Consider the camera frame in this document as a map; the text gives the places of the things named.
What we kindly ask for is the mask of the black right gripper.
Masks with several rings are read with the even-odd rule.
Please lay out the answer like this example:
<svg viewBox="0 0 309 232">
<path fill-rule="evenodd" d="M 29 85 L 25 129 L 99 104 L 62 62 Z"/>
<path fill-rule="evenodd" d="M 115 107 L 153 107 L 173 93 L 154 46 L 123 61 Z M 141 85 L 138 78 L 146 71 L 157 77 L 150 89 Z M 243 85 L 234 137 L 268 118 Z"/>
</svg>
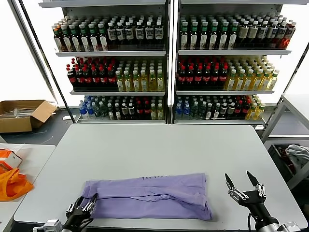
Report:
<svg viewBox="0 0 309 232">
<path fill-rule="evenodd" d="M 265 185 L 260 184 L 257 178 L 249 171 L 246 171 L 246 173 L 255 190 L 241 192 L 235 187 L 228 174 L 225 173 L 228 194 L 232 199 L 238 201 L 239 205 L 249 209 L 255 221 L 255 229 L 278 229 L 278 220 L 270 215 L 264 205 L 266 200 Z"/>
</svg>

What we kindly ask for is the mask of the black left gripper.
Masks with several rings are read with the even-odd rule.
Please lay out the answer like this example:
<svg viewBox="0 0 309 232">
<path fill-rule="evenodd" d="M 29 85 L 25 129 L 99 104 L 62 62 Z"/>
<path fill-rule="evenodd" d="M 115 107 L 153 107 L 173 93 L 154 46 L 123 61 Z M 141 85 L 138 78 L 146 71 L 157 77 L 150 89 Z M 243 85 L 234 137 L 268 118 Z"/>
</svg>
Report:
<svg viewBox="0 0 309 232">
<path fill-rule="evenodd" d="M 74 203 L 71 203 L 66 210 L 67 221 L 63 225 L 63 232 L 81 232 L 86 228 L 94 219 L 91 218 L 91 213 L 95 209 L 98 194 L 95 193 L 90 201 L 83 207 L 78 209 L 84 197 L 79 197 Z"/>
</svg>

